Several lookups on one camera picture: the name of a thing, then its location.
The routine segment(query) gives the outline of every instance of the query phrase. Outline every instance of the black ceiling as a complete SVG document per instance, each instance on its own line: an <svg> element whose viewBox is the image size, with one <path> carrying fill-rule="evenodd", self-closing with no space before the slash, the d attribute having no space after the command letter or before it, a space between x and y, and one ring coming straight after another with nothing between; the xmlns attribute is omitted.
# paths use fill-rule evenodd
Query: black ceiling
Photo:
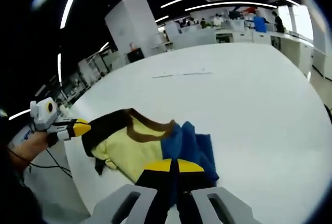
<svg viewBox="0 0 332 224"><path fill-rule="evenodd" d="M63 77L76 69L81 59L98 51L107 41L114 46L104 22L120 0L75 0L64 29L60 29L67 0L48 0L38 11L30 11L32 0L5 0L3 45L7 48L0 73L0 106L9 115L29 107L36 91L57 74L57 55L62 53ZM185 0L161 9L173 0L147 0L155 19L179 17L184 9L206 4ZM265 3L267 0L225 0Z"/></svg>

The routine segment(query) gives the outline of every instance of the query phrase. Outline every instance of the floor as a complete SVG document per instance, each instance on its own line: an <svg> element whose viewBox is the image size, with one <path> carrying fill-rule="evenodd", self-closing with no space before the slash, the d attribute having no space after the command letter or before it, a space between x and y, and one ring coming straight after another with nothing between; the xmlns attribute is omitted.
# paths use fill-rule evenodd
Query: floor
<svg viewBox="0 0 332 224"><path fill-rule="evenodd" d="M311 70L310 83L321 97L323 103L332 108L332 81L323 78L316 70Z"/></svg>

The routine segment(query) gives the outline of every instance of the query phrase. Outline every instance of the window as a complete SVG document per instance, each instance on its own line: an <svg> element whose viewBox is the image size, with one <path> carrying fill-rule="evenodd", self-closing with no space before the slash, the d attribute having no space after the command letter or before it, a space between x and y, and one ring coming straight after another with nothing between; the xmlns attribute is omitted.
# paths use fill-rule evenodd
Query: window
<svg viewBox="0 0 332 224"><path fill-rule="evenodd" d="M308 8L305 5L293 6L296 32L313 40L312 24Z"/></svg>
<svg viewBox="0 0 332 224"><path fill-rule="evenodd" d="M291 16L289 15L288 6L279 6L278 13L286 30L293 31L293 25L291 21Z"/></svg>

